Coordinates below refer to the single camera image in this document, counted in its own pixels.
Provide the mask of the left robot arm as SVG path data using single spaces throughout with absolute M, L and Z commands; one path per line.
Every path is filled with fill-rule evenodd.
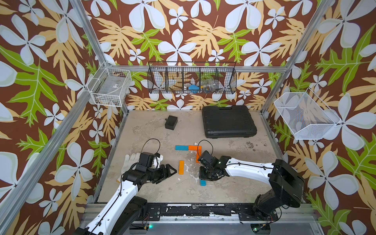
M 133 164 L 121 177 L 121 183 L 99 214 L 75 235 L 120 235 L 137 219 L 147 218 L 147 200 L 137 196 L 146 183 L 158 184 L 176 174 L 169 164 L 153 169 Z

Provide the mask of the short orange block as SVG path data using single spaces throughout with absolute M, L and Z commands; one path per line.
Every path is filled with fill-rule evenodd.
M 201 146 L 189 146 L 189 151 L 201 151 Z

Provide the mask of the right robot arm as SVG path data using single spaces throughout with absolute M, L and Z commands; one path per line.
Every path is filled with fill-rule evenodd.
M 281 159 L 273 163 L 254 163 L 229 156 L 218 159 L 204 151 L 198 162 L 201 164 L 199 178 L 204 181 L 218 181 L 231 176 L 269 185 L 271 189 L 258 195 L 251 209 L 251 216 L 259 220 L 271 218 L 272 213 L 281 206 L 299 208 L 302 204 L 305 180 Z

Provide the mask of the red-orange block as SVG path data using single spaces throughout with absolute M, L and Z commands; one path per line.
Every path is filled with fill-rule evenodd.
M 199 162 L 199 157 L 200 157 L 200 156 L 201 156 L 201 150 L 198 150 L 198 151 L 196 152 L 196 161 L 195 161 L 195 162 L 198 163 L 198 164 L 200 163 L 200 162 Z

